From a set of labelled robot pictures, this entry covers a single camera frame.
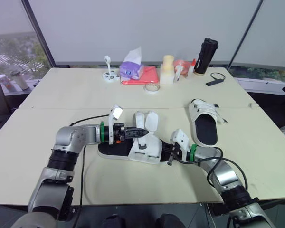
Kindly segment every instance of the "tissue box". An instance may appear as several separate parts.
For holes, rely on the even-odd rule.
[[[137,64],[133,62],[123,62],[119,66],[119,75],[121,80],[138,80],[143,74],[143,64]]]

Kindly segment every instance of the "white sandal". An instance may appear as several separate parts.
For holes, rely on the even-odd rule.
[[[220,117],[216,104],[194,99],[189,104],[193,140],[198,146],[211,147],[218,142],[217,122],[225,122]]]

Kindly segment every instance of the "tape roll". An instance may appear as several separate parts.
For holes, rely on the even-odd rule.
[[[148,83],[146,84],[143,89],[149,94],[156,94],[160,89],[160,85],[158,83]]]

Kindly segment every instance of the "white jar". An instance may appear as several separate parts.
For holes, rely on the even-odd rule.
[[[26,90],[29,88],[28,84],[24,80],[23,76],[21,75],[20,71],[12,71],[10,73],[11,78],[19,85],[22,90]]]

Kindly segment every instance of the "white table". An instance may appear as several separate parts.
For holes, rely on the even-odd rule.
[[[102,78],[106,69],[52,68],[21,104],[20,109],[110,108],[184,108],[200,98],[220,107],[248,107],[255,101],[224,68],[208,68],[204,76],[184,78],[173,85],[163,85],[157,94],[147,94],[142,85],[108,83]],[[223,83],[206,86],[210,73],[226,76]]]
[[[47,165],[57,130],[75,120],[108,113],[107,109],[18,109],[0,131],[0,204],[26,205],[43,167]],[[126,109],[119,122],[132,125]],[[181,128],[190,137],[188,109],[152,109],[159,115],[156,135],[168,142]],[[218,125],[218,146],[238,163],[251,197],[285,198],[285,137],[259,108],[219,108],[228,124]],[[96,124],[106,118],[87,121]],[[73,204],[79,204],[82,154],[75,167]],[[205,172],[194,165],[172,167],[104,159],[88,146],[83,204],[151,204],[221,202],[208,185]]]

